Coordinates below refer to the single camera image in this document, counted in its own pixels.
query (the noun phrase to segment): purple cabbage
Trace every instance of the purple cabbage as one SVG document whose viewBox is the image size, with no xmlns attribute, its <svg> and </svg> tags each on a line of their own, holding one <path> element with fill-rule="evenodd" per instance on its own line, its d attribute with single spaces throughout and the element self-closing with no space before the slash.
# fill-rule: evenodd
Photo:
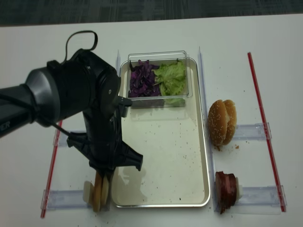
<svg viewBox="0 0 303 227">
<path fill-rule="evenodd" d="M 142 63 L 139 60 L 139 65 L 131 68 L 130 91 L 128 97 L 147 97 L 160 96 L 159 84 L 155 85 L 155 73 L 152 70 L 159 68 L 157 65 L 149 64 L 149 60 Z"/>
</svg>

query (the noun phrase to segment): table surface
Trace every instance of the table surface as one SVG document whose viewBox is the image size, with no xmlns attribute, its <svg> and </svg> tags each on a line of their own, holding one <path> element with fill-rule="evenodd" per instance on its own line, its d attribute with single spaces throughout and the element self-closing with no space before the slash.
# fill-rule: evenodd
<svg viewBox="0 0 303 227">
<path fill-rule="evenodd" d="M 79 30 L 98 33 L 95 53 L 111 65 L 116 63 L 117 50 L 123 62 L 130 52 L 163 50 L 186 50 L 196 58 L 200 46 L 205 74 L 211 75 L 215 65 L 228 64 L 228 70 L 243 67 L 231 59 L 247 57 L 247 52 L 251 52 L 287 200 L 287 212 L 280 215 L 219 216 L 213 212 L 210 201 L 198 209 L 112 207 L 110 212 L 96 216 L 88 209 L 50 211 L 45 219 L 40 219 L 55 130 L 34 123 L 0 140 L 0 225 L 300 226 L 303 221 L 302 23 L 303 15 L 283 15 L 0 28 L 1 87 L 23 83 L 32 69 L 45 66 L 49 60 L 62 61 L 66 39 Z M 90 37 L 86 36 L 71 40 L 69 57 L 77 49 L 89 47 L 89 41 Z"/>
</svg>

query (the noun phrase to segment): red straw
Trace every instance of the red straw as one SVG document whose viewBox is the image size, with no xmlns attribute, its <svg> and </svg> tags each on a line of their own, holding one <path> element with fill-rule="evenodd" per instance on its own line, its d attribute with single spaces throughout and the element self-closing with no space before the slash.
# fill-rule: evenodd
<svg viewBox="0 0 303 227">
<path fill-rule="evenodd" d="M 247 55 L 248 55 L 248 60 L 250 62 L 250 70 L 251 70 L 252 79 L 254 81 L 254 85 L 255 85 L 255 89 L 256 89 L 256 95 L 257 95 L 257 99 L 258 99 L 258 103 L 259 103 L 262 122 L 263 122 L 263 125 L 264 125 L 264 133 L 265 133 L 265 135 L 268 135 L 269 132 L 268 132 L 268 128 L 267 128 L 267 121 L 266 121 L 266 118 L 265 118 L 265 113 L 264 113 L 263 104 L 262 104 L 262 100 L 261 100 L 261 94 L 260 94 L 260 90 L 259 90 L 259 86 L 258 86 L 258 81 L 257 81 L 257 76 L 256 76 L 255 68 L 254 68 L 254 63 L 252 61 L 251 53 L 249 52 L 249 53 L 247 53 Z M 271 145 L 271 139 L 267 139 L 266 141 L 267 141 L 267 146 L 268 146 L 271 165 L 272 165 L 273 171 L 274 171 L 275 182 L 276 182 L 276 186 L 277 186 L 277 189 L 278 189 L 277 191 L 278 191 L 278 196 L 279 196 L 279 200 L 280 200 L 281 211 L 286 212 L 284 197 L 282 196 L 282 193 L 281 193 L 281 190 L 280 190 L 281 184 L 280 184 L 280 179 L 279 179 L 279 175 L 278 175 L 278 170 L 276 168 L 276 161 L 275 161 L 275 157 L 274 157 L 273 147 Z"/>
<path fill-rule="evenodd" d="M 62 121 L 59 121 L 58 125 L 61 127 L 62 126 Z M 47 201 L 48 201 L 48 195 L 49 195 L 49 190 L 51 189 L 51 182 L 52 182 L 52 176 L 53 176 L 53 167 L 55 165 L 55 160 L 56 160 L 56 155 L 57 155 L 59 136 L 60 136 L 60 131 L 56 130 L 55 140 L 54 140 L 54 146 L 53 146 L 53 155 L 52 155 L 52 160 L 51 160 L 51 166 L 49 167 L 48 179 L 47 179 L 47 184 L 46 184 L 46 190 L 45 190 L 45 195 L 43 197 L 44 204 L 43 204 L 43 208 L 42 208 L 42 211 L 41 211 L 40 218 L 44 218 L 45 217 L 45 213 L 46 213 L 46 206 L 47 206 Z"/>
</svg>

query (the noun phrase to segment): clear plastic container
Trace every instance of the clear plastic container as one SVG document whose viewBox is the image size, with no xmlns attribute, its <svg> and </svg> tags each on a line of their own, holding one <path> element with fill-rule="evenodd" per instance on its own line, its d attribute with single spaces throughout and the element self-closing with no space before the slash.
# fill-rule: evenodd
<svg viewBox="0 0 303 227">
<path fill-rule="evenodd" d="M 185 51 L 158 52 L 158 53 L 138 53 L 128 55 L 128 73 L 127 73 L 127 96 L 130 91 L 131 69 L 129 62 L 135 67 L 139 65 L 139 60 L 143 63 L 149 60 L 149 64 L 161 65 L 172 64 L 181 61 L 185 65 L 186 85 L 182 94 L 177 96 L 148 96 L 148 97 L 130 97 L 133 101 L 132 108 L 151 108 L 151 107 L 175 107 L 185 106 L 186 98 L 192 96 L 191 76 L 189 67 L 189 57 Z"/>
</svg>

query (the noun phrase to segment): white tray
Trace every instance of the white tray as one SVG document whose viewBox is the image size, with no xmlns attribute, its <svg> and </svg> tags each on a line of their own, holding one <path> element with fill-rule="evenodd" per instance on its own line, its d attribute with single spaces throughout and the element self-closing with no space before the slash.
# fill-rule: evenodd
<svg viewBox="0 0 303 227">
<path fill-rule="evenodd" d="M 197 64 L 190 59 L 192 92 L 185 107 L 130 109 L 123 141 L 143 155 L 139 172 L 119 167 L 111 196 L 118 207 L 202 207 L 210 199 Z M 120 69 L 126 97 L 127 62 Z"/>
</svg>

